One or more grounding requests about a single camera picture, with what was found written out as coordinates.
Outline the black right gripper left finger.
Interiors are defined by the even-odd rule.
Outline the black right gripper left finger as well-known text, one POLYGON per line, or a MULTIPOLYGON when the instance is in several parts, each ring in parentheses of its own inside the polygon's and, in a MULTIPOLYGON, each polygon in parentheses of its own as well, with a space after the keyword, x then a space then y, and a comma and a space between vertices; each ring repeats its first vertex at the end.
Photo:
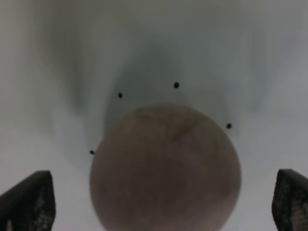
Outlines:
POLYGON ((0 196, 2 231, 50 231, 55 217, 50 171, 36 171, 0 196))

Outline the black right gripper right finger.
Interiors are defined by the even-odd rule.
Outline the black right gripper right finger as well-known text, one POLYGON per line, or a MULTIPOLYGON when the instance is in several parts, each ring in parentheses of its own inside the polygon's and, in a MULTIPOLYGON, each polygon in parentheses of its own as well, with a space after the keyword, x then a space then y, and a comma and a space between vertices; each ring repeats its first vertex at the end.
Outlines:
POLYGON ((308 179, 292 169, 277 173, 272 217, 279 231, 308 229, 308 179))

